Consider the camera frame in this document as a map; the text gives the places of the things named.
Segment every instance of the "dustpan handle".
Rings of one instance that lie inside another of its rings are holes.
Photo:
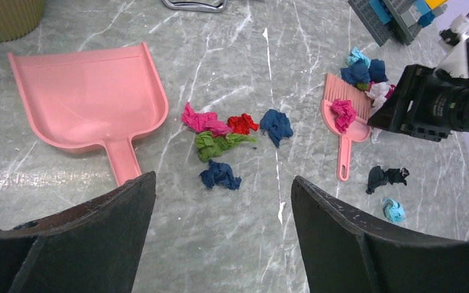
[[[136,154],[129,139],[105,142],[105,150],[118,186],[141,175]]]
[[[349,162],[351,158],[351,139],[339,138],[339,155],[337,157],[337,178],[346,181],[349,178]]]

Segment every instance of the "brush handle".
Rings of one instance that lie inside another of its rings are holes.
[[[351,139],[339,137],[339,156],[337,157],[337,178],[346,181],[349,178],[349,161],[351,158]]]

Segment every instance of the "dustpan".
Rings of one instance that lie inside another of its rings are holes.
[[[141,175],[132,140],[149,135],[168,115],[146,43],[8,57],[39,138],[69,153],[105,147],[118,185]]]
[[[352,107],[357,111],[357,117],[349,125],[346,133],[341,133],[335,126],[335,120],[338,118],[338,115],[333,113],[332,103],[336,99],[342,101],[350,100]],[[340,181],[349,179],[352,142],[364,142],[371,133],[371,128],[367,125],[370,110],[371,102],[364,92],[361,92],[331,73],[326,74],[321,114],[326,127],[339,137],[336,174],[337,179]]]

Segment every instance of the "dark blue cloth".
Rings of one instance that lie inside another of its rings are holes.
[[[385,75],[385,62],[379,59],[373,59],[369,64],[369,76],[371,81],[379,83],[386,82],[389,79]]]
[[[209,160],[209,169],[202,171],[200,174],[202,183],[211,189],[215,184],[222,184],[228,189],[236,190],[240,187],[242,178],[233,175],[231,166],[225,163],[217,163]]]
[[[360,82],[369,84],[371,82],[368,66],[362,60],[357,61],[350,67],[341,68],[341,77],[351,85],[356,85]]]
[[[284,113],[269,109],[260,120],[260,128],[269,131],[269,137],[277,148],[284,137],[291,137],[294,131],[290,127],[290,120]]]

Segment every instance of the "marble surface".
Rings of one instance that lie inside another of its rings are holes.
[[[342,183],[338,139],[319,113],[325,74],[338,73],[353,46],[386,61],[396,82],[408,64],[439,61],[436,39],[430,26],[409,47],[389,41],[379,48],[343,0],[237,0],[218,15],[168,10],[159,0],[47,1],[35,31],[0,44],[0,229],[115,187],[104,151],[72,156],[35,136],[6,53],[145,41],[170,113],[135,143],[141,169],[158,174],[158,199],[133,292],[307,292],[289,199],[295,175],[382,219],[382,199],[393,198],[406,211],[402,226],[469,240],[469,160],[460,134],[432,143],[383,132],[379,144],[354,144],[351,177]],[[256,150],[243,145],[217,159],[242,177],[240,190],[207,190],[195,135],[180,122],[186,101],[220,119],[247,112],[259,121],[274,108],[288,115],[295,134],[278,150],[255,134]],[[408,168],[409,185],[367,195],[375,165]]]

